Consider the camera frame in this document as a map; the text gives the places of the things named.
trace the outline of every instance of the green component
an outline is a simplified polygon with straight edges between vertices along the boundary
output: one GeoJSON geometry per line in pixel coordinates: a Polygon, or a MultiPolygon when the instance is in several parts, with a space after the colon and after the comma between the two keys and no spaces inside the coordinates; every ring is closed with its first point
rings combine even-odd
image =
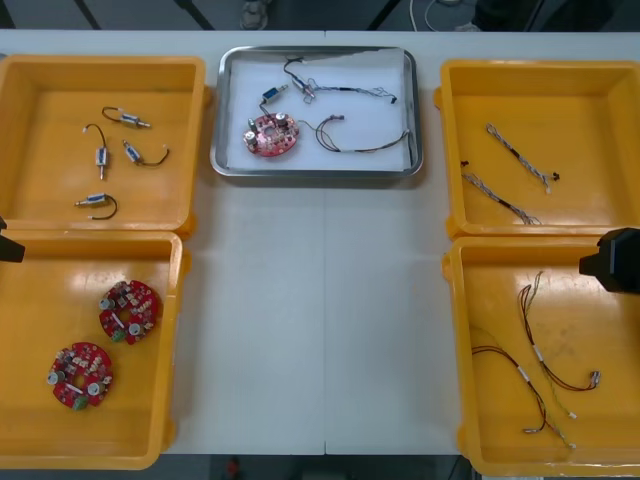
{"type": "Polygon", "coordinates": [[[85,397],[83,395],[82,397],[76,398],[75,402],[73,402],[72,408],[74,410],[82,410],[84,408],[87,408],[87,405],[89,405],[89,397],[85,397]]]}
{"type": "Polygon", "coordinates": [[[111,340],[114,342],[121,342],[126,336],[127,334],[124,333],[124,330],[117,330],[113,332],[113,335],[111,335],[111,340]]]}

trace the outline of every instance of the round circuit board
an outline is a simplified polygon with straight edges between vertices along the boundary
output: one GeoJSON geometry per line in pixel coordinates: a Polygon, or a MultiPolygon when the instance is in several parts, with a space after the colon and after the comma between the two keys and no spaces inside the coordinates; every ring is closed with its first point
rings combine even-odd
{"type": "Polygon", "coordinates": [[[107,352],[93,343],[74,343],[56,353],[47,383],[60,403],[74,410],[97,407],[109,391],[113,372],[107,352]]]}
{"type": "Polygon", "coordinates": [[[114,342],[133,345],[156,326],[160,301],[142,282],[118,282],[100,300],[100,324],[114,342]]]}
{"type": "Polygon", "coordinates": [[[263,115],[249,121],[249,130],[243,140],[251,153],[263,157],[276,157],[288,152],[297,142],[300,128],[286,113],[263,115]]]}

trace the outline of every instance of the dark floor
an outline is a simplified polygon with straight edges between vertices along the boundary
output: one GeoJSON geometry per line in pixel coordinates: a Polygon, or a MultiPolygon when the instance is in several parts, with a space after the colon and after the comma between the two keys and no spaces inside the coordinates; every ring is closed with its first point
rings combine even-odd
{"type": "MultiPolygon", "coordinates": [[[[74,0],[4,0],[16,28],[89,29],[74,0]]],[[[565,0],[546,0],[534,25],[539,29],[565,0]]],[[[105,30],[198,30],[198,23],[174,0],[84,0],[105,30]]],[[[431,0],[414,0],[418,30],[427,30],[424,12],[431,0]]],[[[436,30],[452,30],[471,20],[476,0],[454,7],[435,3],[429,20],[436,30]]],[[[243,0],[193,0],[217,30],[237,30],[243,0]]],[[[401,0],[380,30],[410,31],[410,0],[401,0]]],[[[387,0],[273,0],[269,30],[365,30],[387,0]]],[[[640,1],[626,0],[604,31],[639,31],[640,1]]]]}

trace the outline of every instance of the tray rim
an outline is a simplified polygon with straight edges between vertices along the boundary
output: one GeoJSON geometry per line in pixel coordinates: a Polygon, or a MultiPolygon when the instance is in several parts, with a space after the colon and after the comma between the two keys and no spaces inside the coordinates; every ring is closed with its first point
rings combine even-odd
{"type": "Polygon", "coordinates": [[[191,170],[189,175],[191,186],[186,189],[184,205],[180,216],[175,221],[169,222],[119,222],[117,218],[108,222],[95,222],[90,220],[64,221],[64,220],[29,220],[4,217],[12,230],[144,230],[144,231],[172,231],[184,236],[190,235],[190,220],[193,210],[193,195],[195,190],[195,177],[200,152],[200,132],[204,115],[204,103],[206,100],[207,86],[205,83],[206,65],[202,58],[197,56],[178,55],[30,55],[12,54],[0,62],[0,91],[4,88],[6,74],[14,64],[82,64],[82,65],[192,65],[195,68],[194,81],[191,88],[191,106],[185,136],[185,150],[182,162],[191,170]]]}
{"type": "Polygon", "coordinates": [[[7,230],[6,236],[17,242],[21,241],[56,241],[80,240],[85,242],[168,242],[171,251],[168,256],[169,272],[167,276],[167,294],[163,301],[163,328],[158,340],[158,351],[165,352],[158,355],[155,371],[154,389],[152,392],[153,405],[151,407],[148,429],[147,450],[138,456],[30,456],[30,455],[0,455],[0,469],[20,468],[50,468],[50,469],[101,469],[101,470],[142,470],[158,459],[160,453],[168,448],[172,442],[169,435],[174,433],[174,423],[171,420],[170,405],[173,386],[173,363],[177,339],[178,317],[180,315],[180,300],[184,274],[188,270],[188,257],[182,240],[173,232],[147,231],[46,231],[46,230],[7,230]]]}
{"type": "Polygon", "coordinates": [[[487,225],[473,223],[466,217],[460,155],[456,134],[456,120],[453,115],[453,92],[450,70],[457,67],[484,67],[487,69],[611,69],[619,68],[635,72],[640,85],[640,68],[637,62],[625,60],[518,60],[518,59],[467,59],[453,58],[445,61],[440,68],[440,87],[434,91],[433,102],[442,122],[445,163],[447,164],[447,185],[449,187],[449,217],[446,220],[447,234],[451,240],[464,236],[562,236],[562,235],[604,235],[617,228],[633,227],[623,225],[487,225]]]}
{"type": "Polygon", "coordinates": [[[639,476],[640,462],[636,464],[587,463],[492,463],[483,458],[479,431],[479,414],[475,401],[475,380],[471,355],[471,336],[466,308],[462,253],[466,248],[597,248],[598,238],[575,237],[461,237],[456,239],[442,259],[442,274],[449,283],[451,310],[460,390],[461,425],[458,448],[473,467],[488,476],[507,477],[593,477],[639,476]]]}
{"type": "Polygon", "coordinates": [[[418,77],[415,57],[404,48],[400,47],[376,47],[376,46],[242,46],[235,47],[228,50],[220,60],[220,66],[218,70],[218,106],[216,111],[216,123],[214,127],[213,145],[209,160],[213,169],[220,175],[225,177],[265,177],[265,178],[373,178],[373,179],[400,179],[414,175],[420,170],[424,163],[424,150],[422,142],[422,122],[421,122],[421,110],[420,110],[420,94],[418,89],[418,77]],[[218,160],[221,155],[226,154],[224,150],[226,140],[224,139],[224,119],[226,112],[228,111],[229,103],[229,89],[230,89],[230,76],[229,70],[231,62],[234,57],[239,53],[254,51],[264,53],[282,53],[287,52],[294,54],[323,54],[328,55],[346,54],[346,53],[359,53],[368,51],[377,51],[385,49],[398,49],[402,50],[405,58],[408,60],[411,66],[411,96],[413,97],[413,116],[408,117],[409,121],[409,158],[413,160],[415,155],[415,161],[412,162],[411,167],[401,172],[397,171],[373,171],[373,170],[269,170],[269,169],[234,169],[223,166],[218,160]]]}

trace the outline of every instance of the table surface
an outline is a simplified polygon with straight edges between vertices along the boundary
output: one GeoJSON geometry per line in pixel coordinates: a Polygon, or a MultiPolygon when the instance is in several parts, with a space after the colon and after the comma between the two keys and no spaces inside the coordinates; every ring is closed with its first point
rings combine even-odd
{"type": "Polygon", "coordinates": [[[242,45],[407,49],[418,66],[425,165],[391,186],[238,185],[201,162],[170,452],[455,453],[456,357],[440,272],[448,199],[432,102],[440,65],[640,60],[640,34],[0,31],[7,54],[197,55],[211,86],[222,55],[242,45]]]}

